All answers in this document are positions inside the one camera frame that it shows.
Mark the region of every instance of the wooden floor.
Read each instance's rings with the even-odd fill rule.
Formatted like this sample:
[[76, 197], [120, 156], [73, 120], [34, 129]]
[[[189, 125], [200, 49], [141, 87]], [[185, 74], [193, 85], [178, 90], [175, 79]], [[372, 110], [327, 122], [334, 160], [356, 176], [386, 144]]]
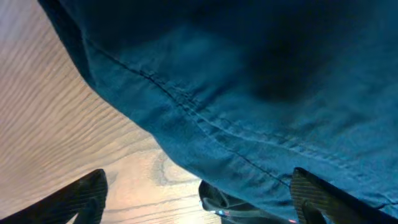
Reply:
[[34, 0], [0, 0], [0, 218], [103, 168], [103, 223], [219, 223], [199, 180], [87, 87]]

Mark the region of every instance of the denim fabric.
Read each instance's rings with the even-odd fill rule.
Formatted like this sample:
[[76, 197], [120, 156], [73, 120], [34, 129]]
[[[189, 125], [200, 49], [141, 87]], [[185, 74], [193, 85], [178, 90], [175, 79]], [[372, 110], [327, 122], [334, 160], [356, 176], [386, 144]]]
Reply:
[[294, 167], [398, 217], [398, 1], [40, 0], [94, 91], [286, 219]]

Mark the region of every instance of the black object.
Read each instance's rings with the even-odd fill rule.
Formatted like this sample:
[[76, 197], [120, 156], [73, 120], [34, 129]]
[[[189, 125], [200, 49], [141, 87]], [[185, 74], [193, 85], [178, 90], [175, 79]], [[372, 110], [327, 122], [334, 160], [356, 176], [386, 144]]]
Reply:
[[204, 210], [220, 216], [222, 224], [288, 224], [275, 215], [256, 208], [250, 203], [230, 196], [202, 181], [199, 196]]
[[99, 224], [108, 183], [102, 169], [94, 170], [45, 199], [0, 220], [0, 224]]
[[323, 224], [398, 223], [398, 220], [318, 178], [303, 168], [295, 168], [290, 193], [299, 222]]

